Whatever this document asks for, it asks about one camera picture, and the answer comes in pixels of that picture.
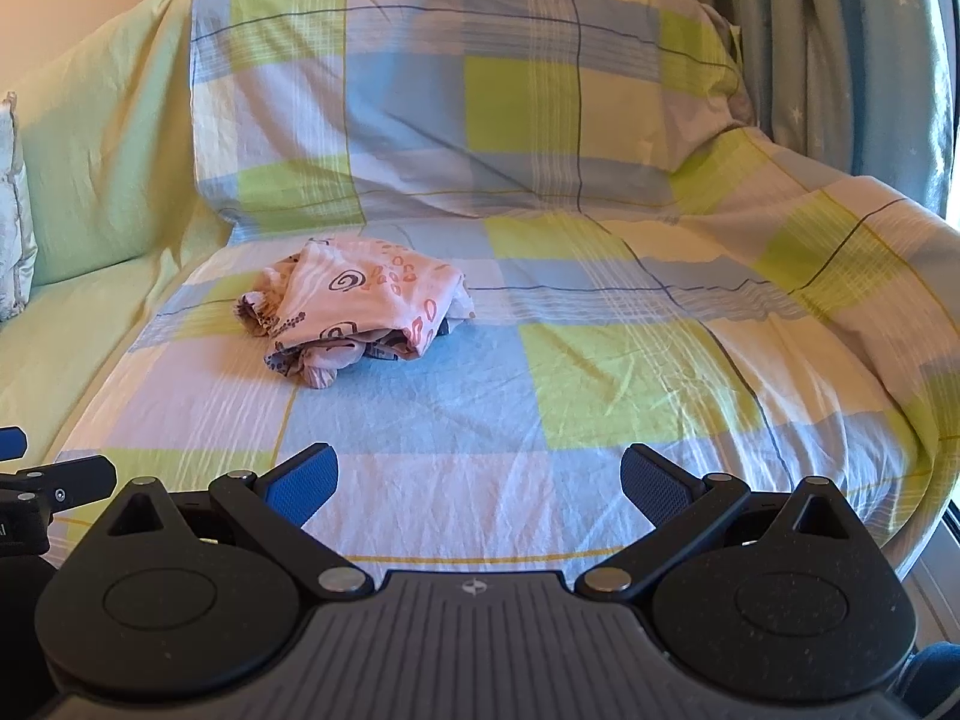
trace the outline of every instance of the silver bolt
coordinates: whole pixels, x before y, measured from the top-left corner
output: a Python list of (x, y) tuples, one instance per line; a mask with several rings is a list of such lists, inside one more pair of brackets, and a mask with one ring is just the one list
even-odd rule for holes
[(634, 578), (622, 568), (607, 566), (587, 571), (584, 581), (587, 587), (597, 592), (620, 592), (627, 589), (634, 582)]
[(354, 592), (361, 589), (366, 580), (363, 571), (348, 565), (328, 568), (319, 576), (320, 587), (328, 592)]

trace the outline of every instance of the curtain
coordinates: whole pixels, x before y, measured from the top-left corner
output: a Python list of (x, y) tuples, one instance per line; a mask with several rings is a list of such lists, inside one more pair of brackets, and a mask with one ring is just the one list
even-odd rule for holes
[(938, 0), (700, 0), (741, 27), (757, 123), (944, 215), (953, 85)]

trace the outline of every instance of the triangular cutout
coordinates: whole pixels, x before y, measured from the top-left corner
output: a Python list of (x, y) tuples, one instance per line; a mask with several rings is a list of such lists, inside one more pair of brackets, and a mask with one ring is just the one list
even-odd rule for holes
[(120, 512), (120, 517), (117, 517), (107, 532), (111, 536), (131, 536), (132, 533), (162, 530), (163, 523), (150, 496), (138, 493), (128, 500), (123, 512)]
[(797, 522), (797, 533), (826, 538), (849, 538), (843, 523), (837, 517), (827, 498), (814, 496), (806, 503)]

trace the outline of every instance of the folded garment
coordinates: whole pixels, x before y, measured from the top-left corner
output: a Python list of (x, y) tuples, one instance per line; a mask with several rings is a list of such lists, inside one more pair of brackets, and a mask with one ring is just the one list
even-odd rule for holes
[(464, 274), (401, 245), (370, 238), (311, 238), (264, 269), (235, 306), (253, 335), (268, 336), (271, 370), (330, 386), (364, 355), (415, 360), (464, 319), (473, 301)]

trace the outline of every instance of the white logo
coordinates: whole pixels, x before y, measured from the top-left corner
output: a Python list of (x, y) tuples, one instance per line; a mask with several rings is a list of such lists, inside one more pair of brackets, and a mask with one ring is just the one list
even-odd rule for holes
[(474, 577), (473, 579), (465, 581), (464, 584), (461, 584), (460, 589), (476, 598), (480, 593), (487, 592), (487, 583)]

